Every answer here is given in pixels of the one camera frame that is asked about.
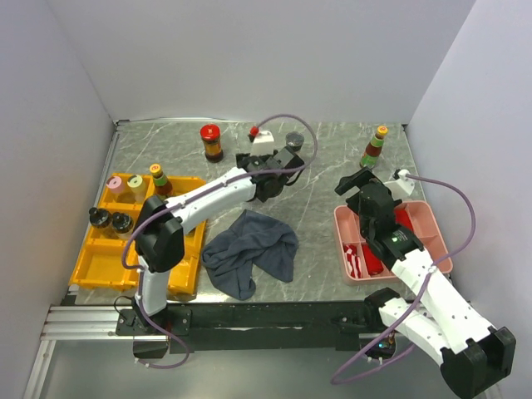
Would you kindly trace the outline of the yellow cap green label bottle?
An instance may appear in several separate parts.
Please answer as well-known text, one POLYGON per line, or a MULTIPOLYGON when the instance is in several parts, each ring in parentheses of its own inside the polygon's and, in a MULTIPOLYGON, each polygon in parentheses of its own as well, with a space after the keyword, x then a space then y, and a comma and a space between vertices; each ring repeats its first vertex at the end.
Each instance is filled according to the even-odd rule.
POLYGON ((173 196, 173 185, 169 181, 167 175, 158 163, 150 166, 150 174, 155 187, 155 194, 161 199, 165 200, 173 196))

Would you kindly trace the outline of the green lid cream bottle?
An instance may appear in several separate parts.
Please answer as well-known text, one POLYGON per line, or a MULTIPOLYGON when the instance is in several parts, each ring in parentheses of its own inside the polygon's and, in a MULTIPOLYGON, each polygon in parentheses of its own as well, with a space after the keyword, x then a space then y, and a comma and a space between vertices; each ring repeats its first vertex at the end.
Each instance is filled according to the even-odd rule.
POLYGON ((146 184, 141 175, 132 175, 127 180, 127 186, 135 197, 135 202, 142 204, 145 200, 146 184))

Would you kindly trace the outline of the white powder bottle black cap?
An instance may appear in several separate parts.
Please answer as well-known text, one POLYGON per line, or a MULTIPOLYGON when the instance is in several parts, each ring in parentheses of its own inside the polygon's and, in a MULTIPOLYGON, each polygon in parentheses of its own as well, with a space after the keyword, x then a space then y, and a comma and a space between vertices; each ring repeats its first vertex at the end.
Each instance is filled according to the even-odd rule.
POLYGON ((111 216, 111 226, 119 239, 128 240, 134 229, 134 220, 129 214, 115 212, 111 216))

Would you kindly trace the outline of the round black cap dark bottle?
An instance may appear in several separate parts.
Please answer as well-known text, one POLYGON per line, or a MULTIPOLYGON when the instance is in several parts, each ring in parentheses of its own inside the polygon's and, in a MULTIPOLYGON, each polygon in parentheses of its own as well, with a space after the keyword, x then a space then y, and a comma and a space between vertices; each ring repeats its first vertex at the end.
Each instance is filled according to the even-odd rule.
POLYGON ((88 211, 89 222, 100 237, 113 239, 111 213, 104 208, 92 207, 88 211))

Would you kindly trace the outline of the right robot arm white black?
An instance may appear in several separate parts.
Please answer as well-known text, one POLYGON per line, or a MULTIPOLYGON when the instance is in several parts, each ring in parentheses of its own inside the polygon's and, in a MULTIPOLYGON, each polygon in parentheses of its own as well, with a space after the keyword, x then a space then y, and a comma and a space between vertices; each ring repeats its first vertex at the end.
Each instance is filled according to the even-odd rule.
POLYGON ((508 328, 496 328, 481 316, 439 270, 439 263, 454 252, 433 259, 421 240, 397 222, 396 207, 422 180, 402 169, 383 182, 364 167, 337 184, 338 195, 358 189, 346 203, 359 219, 361 236, 416 297, 407 303, 399 293, 383 288, 366 298, 365 324, 384 331, 340 366, 331 383, 356 381, 341 375, 390 333, 399 332, 436 363, 457 397, 473 398, 511 374, 516 338, 508 328))

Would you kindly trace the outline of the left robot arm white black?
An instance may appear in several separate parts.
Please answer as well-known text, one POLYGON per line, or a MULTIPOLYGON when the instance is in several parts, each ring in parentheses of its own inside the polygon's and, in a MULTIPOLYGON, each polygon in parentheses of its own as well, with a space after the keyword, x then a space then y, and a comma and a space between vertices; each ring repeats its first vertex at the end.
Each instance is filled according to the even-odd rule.
POLYGON ((305 167, 287 146, 272 155, 239 155, 235 167, 198 189, 168 199, 156 195, 146 199, 131 236, 139 261, 133 302, 138 326, 149 334, 165 327, 170 271, 185 256, 185 236, 190 231, 237 204, 278 196, 305 167))

